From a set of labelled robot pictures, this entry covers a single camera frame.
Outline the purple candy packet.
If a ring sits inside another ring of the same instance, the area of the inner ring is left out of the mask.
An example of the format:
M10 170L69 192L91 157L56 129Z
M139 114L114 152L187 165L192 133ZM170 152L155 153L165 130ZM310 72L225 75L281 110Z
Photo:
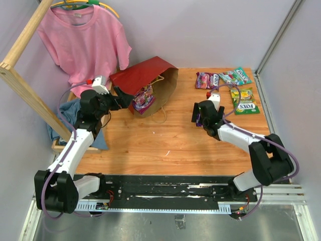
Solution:
M219 86L220 76L217 73L197 72L196 89L214 89Z
M152 85L143 87L133 99L133 108L143 114L155 101L154 89Z
M202 121L201 121L201 116L200 116L200 114L197 114L196 126L197 126L197 127L201 127L201 126L202 126Z

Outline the red paper bag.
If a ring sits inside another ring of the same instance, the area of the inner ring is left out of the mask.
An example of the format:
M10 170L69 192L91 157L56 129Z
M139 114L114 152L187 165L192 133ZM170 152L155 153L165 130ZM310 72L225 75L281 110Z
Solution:
M135 117L144 118L155 114L167 103L176 89L178 73L178 68L156 56L112 74L110 80L114 86L133 96L143 87L153 86L155 101L143 114L133 108L133 101L128 108Z

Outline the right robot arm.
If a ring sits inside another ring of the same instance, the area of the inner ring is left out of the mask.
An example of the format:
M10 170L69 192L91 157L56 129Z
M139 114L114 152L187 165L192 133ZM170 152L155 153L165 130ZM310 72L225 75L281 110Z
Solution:
M215 108L214 102L194 103L191 122L201 122L207 135L233 144L250 155L251 170L229 181L227 194L234 201L258 186L269 186L294 171L294 164L276 134L258 135L239 128L223 118L224 107Z

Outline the teal candy packet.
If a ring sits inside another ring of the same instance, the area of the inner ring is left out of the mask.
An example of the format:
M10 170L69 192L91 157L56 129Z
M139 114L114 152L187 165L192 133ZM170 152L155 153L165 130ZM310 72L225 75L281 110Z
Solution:
M249 78L242 67L224 71L219 73L218 75L226 84L228 84L228 87L230 89L233 88L233 86L241 86L252 83L252 80Z

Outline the green candy packet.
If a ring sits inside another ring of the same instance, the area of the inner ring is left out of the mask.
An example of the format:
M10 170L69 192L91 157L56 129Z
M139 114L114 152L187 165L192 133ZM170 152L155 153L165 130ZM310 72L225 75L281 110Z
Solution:
M230 90L233 107L236 108L236 115L259 114L260 110L253 95L253 89L241 88L238 91L236 88Z

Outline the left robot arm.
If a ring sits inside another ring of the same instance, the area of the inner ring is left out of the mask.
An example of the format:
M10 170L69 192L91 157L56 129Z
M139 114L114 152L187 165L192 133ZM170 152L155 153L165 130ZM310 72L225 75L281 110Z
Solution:
M111 111L128 108L134 99L119 87L114 91L115 95L93 89L81 93L71 138L51 166L35 174L37 207L45 214L50 211L70 214L75 211L79 200L87 195L100 199L107 194L105 176L101 173L87 173L76 181L73 178L85 152L101 130L101 119Z

